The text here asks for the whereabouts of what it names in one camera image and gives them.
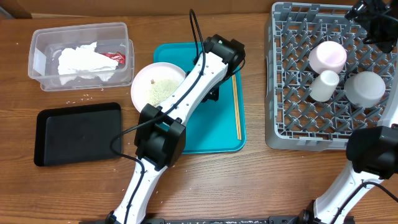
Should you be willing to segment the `large white plate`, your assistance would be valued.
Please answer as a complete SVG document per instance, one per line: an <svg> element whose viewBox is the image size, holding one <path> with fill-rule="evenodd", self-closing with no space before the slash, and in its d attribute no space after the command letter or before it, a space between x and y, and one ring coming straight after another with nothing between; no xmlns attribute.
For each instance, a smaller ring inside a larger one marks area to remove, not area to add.
<svg viewBox="0 0 398 224"><path fill-rule="evenodd" d="M167 62L152 63L138 72L131 85L131 99L141 112L146 104L154 107L166 100L184 81L185 72Z"/></svg>

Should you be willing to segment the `small pink bowl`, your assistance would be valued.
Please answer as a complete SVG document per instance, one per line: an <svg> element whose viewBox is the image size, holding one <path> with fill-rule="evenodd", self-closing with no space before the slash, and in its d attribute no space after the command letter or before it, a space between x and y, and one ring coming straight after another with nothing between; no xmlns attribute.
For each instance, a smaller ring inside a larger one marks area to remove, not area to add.
<svg viewBox="0 0 398 224"><path fill-rule="evenodd" d="M334 41L325 41L310 51L308 61L311 69L321 74L325 70L340 73L347 60L345 48Z"/></svg>

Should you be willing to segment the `grey bowl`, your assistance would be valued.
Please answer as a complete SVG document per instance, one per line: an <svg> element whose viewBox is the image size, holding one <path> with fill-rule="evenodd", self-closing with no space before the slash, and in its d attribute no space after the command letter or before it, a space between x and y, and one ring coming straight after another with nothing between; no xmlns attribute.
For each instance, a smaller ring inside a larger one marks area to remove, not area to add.
<svg viewBox="0 0 398 224"><path fill-rule="evenodd" d="M351 76L344 85L347 99L356 107L363 108L377 105L385 90L384 80L378 74L369 71Z"/></svg>

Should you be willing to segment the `cream cup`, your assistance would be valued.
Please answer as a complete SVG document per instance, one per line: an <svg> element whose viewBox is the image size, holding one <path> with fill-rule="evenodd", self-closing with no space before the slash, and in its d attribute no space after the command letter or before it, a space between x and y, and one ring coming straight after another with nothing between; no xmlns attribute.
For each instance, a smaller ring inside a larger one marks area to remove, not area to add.
<svg viewBox="0 0 398 224"><path fill-rule="evenodd" d="M310 85L310 97L315 101L328 101L333 95L340 78L337 73L331 70L321 72Z"/></svg>

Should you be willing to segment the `red snack wrapper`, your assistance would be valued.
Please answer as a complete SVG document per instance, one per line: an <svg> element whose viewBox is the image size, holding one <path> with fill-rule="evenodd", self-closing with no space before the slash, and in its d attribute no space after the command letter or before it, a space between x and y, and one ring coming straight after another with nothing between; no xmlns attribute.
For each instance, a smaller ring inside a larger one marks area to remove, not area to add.
<svg viewBox="0 0 398 224"><path fill-rule="evenodd" d="M101 53L103 56L101 58L101 63L107 67L116 67L119 64L124 65L126 63L126 56L120 52L116 53Z"/></svg>

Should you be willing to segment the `white napkin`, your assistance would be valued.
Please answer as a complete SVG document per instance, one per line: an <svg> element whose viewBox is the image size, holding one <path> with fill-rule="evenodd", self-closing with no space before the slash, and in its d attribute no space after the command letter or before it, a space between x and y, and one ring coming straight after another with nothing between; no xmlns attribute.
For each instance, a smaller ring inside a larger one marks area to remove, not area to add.
<svg viewBox="0 0 398 224"><path fill-rule="evenodd" d="M60 75L61 85L76 79L76 76L68 76L68 74L90 73L90 75L83 75L81 78L93 79L99 77L102 82L107 82L113 76L113 73L92 75L95 72L115 70L119 65L117 60L95 52L96 47L97 42L93 42L90 45L81 45L75 49L65 48L62 50L61 56L58 58L58 74Z"/></svg>

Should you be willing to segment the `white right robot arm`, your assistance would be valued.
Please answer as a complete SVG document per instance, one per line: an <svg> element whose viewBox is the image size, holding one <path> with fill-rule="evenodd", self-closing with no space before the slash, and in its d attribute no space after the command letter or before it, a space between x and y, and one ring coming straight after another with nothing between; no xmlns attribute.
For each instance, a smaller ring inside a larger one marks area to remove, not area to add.
<svg viewBox="0 0 398 224"><path fill-rule="evenodd" d="M397 1L358 1L345 18L366 30L364 44L375 44L384 53L397 48ZM343 171L329 189L291 223L354 223L350 210L373 187L397 199L381 185L397 173L397 78L378 126L353 131L346 157Z"/></svg>

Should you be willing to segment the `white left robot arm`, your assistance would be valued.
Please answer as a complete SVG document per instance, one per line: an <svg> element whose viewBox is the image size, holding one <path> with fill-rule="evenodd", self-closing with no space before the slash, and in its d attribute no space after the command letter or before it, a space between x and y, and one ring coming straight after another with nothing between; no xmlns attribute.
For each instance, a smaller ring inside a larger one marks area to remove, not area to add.
<svg viewBox="0 0 398 224"><path fill-rule="evenodd" d="M186 143L186 125L197 106L245 65L244 45L220 35L203 38L195 15L189 12L197 56L195 66L179 87L159 106L145 105L139 122L113 137L109 147L135 131L136 163L122 202L108 214L106 223L142 223L146 208L160 176L175 164Z"/></svg>

